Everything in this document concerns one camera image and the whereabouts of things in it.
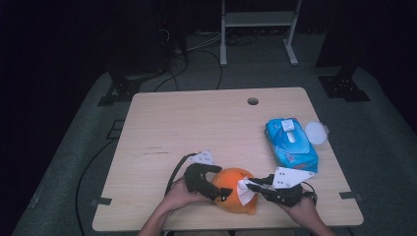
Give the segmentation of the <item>black floor frame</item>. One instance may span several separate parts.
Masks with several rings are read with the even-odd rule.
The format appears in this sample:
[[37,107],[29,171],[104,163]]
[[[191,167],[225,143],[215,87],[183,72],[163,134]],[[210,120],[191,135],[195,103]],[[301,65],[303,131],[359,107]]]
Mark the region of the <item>black floor frame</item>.
[[107,133],[106,139],[118,140],[122,134],[124,124],[125,124],[125,121],[123,119],[114,120]]

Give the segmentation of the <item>blue wet wipes packet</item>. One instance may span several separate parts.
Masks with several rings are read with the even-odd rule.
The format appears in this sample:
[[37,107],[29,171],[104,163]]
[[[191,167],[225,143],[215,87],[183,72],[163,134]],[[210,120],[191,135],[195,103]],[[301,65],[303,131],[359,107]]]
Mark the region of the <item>blue wet wipes packet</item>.
[[[289,132],[293,133],[295,143],[289,142]],[[321,122],[312,121],[303,127],[296,118],[271,119],[266,123],[265,134],[280,166],[318,172],[315,146],[328,140],[328,130]]]

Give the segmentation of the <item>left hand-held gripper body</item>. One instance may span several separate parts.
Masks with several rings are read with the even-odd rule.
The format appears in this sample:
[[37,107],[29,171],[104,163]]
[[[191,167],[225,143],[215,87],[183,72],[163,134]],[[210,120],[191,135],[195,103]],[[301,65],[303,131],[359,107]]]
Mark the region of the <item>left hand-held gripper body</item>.
[[188,157],[191,164],[184,173],[187,188],[190,192],[197,191],[197,186],[209,182],[207,174],[203,172],[203,165],[213,165],[213,159],[209,151],[193,153]]

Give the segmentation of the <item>black tape strip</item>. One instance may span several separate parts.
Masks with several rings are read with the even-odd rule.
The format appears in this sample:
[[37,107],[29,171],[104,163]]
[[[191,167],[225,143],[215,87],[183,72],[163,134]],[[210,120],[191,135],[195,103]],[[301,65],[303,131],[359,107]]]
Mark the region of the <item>black tape strip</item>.
[[343,200],[353,199],[357,202],[363,202],[365,200],[361,194],[354,192],[341,192],[339,195]]
[[112,199],[109,199],[109,198],[98,198],[98,199],[93,199],[90,202],[90,205],[92,207],[97,207],[98,205],[110,206],[111,202],[112,202]]

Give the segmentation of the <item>white metal stand frame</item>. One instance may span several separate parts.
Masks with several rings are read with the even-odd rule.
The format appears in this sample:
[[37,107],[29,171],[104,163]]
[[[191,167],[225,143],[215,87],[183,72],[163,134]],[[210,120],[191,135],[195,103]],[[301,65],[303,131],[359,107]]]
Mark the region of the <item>white metal stand frame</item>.
[[289,34],[282,40],[291,66],[299,64],[292,47],[303,0],[296,0],[292,11],[282,12],[227,12],[226,0],[221,0],[219,64],[227,65],[226,30],[229,28],[289,27]]

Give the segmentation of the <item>person's left hand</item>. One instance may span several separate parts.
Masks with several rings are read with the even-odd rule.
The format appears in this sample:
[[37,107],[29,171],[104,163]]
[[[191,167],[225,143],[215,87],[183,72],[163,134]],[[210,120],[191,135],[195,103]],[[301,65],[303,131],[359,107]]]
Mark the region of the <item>person's left hand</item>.
[[168,212],[186,207],[193,203],[208,202],[209,199],[198,192],[190,192],[184,178],[176,180],[160,205]]

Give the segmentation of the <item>orange plush toy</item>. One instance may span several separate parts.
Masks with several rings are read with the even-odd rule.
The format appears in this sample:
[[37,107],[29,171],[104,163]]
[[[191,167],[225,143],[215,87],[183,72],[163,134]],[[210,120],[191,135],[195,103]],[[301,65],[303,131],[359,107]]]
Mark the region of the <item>orange plush toy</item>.
[[229,188],[233,192],[231,195],[222,202],[220,198],[216,198],[214,202],[223,210],[231,213],[247,213],[254,214],[256,212],[256,205],[258,202],[258,195],[256,194],[253,199],[245,206],[242,206],[237,196],[237,182],[244,177],[253,178],[254,175],[249,171],[241,168],[227,168],[222,169],[220,172],[214,175],[211,182],[217,188]]

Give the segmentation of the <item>black stand with base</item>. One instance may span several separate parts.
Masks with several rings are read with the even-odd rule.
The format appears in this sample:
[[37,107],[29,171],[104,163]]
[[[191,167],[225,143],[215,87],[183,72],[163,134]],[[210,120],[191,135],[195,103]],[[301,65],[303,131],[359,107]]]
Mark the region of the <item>black stand with base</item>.
[[112,84],[107,94],[99,100],[98,106],[111,106],[114,102],[131,101],[133,96],[139,92],[143,81],[129,79],[121,63],[108,62],[107,72]]
[[343,98],[347,102],[369,101],[369,96],[357,87],[352,77],[357,69],[355,64],[343,65],[335,75],[319,76],[328,98]]

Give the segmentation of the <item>person's right hand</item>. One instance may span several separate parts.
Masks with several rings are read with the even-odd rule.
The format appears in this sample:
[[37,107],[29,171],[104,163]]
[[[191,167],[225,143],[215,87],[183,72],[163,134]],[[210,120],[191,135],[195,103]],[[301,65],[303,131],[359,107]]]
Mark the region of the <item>person's right hand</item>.
[[313,230],[323,224],[311,197],[302,197],[295,206],[283,206],[282,209],[305,228]]

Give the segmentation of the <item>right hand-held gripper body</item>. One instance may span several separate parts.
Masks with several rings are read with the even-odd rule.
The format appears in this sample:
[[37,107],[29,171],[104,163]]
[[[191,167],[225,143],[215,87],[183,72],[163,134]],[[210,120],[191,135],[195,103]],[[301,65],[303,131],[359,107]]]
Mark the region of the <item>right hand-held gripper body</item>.
[[317,194],[312,186],[310,191],[305,191],[302,184],[315,176],[314,172],[277,167],[273,173],[273,184],[267,185],[272,191],[273,197],[269,202],[286,207],[293,207],[301,201],[302,197],[311,197],[314,204],[317,203]]

